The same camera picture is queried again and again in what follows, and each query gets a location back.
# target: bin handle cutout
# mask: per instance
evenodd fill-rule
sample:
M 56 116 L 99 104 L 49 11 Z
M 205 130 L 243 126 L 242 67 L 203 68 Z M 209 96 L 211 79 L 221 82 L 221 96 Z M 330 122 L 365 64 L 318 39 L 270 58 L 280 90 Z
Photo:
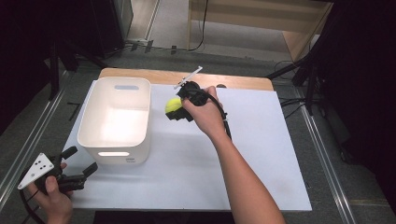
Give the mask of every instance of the bin handle cutout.
M 129 152 L 99 152 L 98 154 L 103 157 L 129 156 Z
M 114 89 L 119 91 L 138 91 L 138 86 L 115 85 Z

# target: yellow sponge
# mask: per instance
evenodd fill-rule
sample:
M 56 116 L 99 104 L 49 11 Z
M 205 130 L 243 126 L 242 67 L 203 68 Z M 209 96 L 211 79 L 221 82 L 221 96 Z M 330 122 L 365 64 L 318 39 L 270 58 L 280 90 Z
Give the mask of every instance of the yellow sponge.
M 181 107 L 182 107 L 182 105 L 181 105 L 181 100 L 180 100 L 180 98 L 173 98 L 173 99 L 170 99 L 170 100 L 168 101 L 168 103 L 166 103 L 165 113 L 169 113 L 169 112 L 172 112 L 172 111 L 176 111 L 176 110 L 178 110 L 178 109 L 181 108 Z

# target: human arm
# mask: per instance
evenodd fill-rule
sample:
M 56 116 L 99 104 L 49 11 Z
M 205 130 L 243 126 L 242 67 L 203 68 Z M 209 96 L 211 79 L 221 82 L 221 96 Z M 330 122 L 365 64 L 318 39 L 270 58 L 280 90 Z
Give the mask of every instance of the human arm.
M 62 169 L 66 167 L 66 163 L 61 163 Z M 34 198 L 41 208 L 47 214 L 47 223 L 70 223 L 73 206 L 70 199 L 59 191 L 58 182 L 54 176 L 49 176 L 46 179 L 46 190 L 48 195 L 38 191 L 35 183 L 27 186 L 29 192 L 35 195 Z
M 205 91 L 218 100 L 214 87 Z M 218 153 L 235 223 L 285 223 L 271 194 L 224 131 L 217 106 L 210 99 L 202 106 L 188 99 L 182 104 Z

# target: white storage bin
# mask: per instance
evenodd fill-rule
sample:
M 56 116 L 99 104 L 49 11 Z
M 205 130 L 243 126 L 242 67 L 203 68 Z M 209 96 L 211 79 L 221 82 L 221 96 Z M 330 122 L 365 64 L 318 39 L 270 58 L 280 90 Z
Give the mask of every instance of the white storage bin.
M 151 85 L 139 77 L 99 78 L 78 130 L 78 143 L 102 164 L 141 163 L 149 156 Z

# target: human hand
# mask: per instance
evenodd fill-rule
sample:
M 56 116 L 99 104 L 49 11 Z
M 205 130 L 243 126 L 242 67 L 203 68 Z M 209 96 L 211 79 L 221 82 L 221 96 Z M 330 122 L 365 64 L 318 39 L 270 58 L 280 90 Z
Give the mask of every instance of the human hand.
M 66 163 L 61 163 L 61 168 L 64 169 Z M 48 195 L 39 191 L 35 183 L 27 186 L 29 192 L 34 195 L 37 203 L 42 207 L 47 214 L 48 223 L 69 223 L 73 214 L 73 206 L 70 199 L 59 191 L 58 182 L 55 176 L 49 176 L 46 179 L 46 190 Z
M 219 101 L 215 87 L 211 86 L 204 91 Z M 211 99 L 208 99 L 205 105 L 200 106 L 194 105 L 189 99 L 182 99 L 181 104 L 192 115 L 198 128 L 209 138 L 219 133 L 225 133 L 219 109 Z

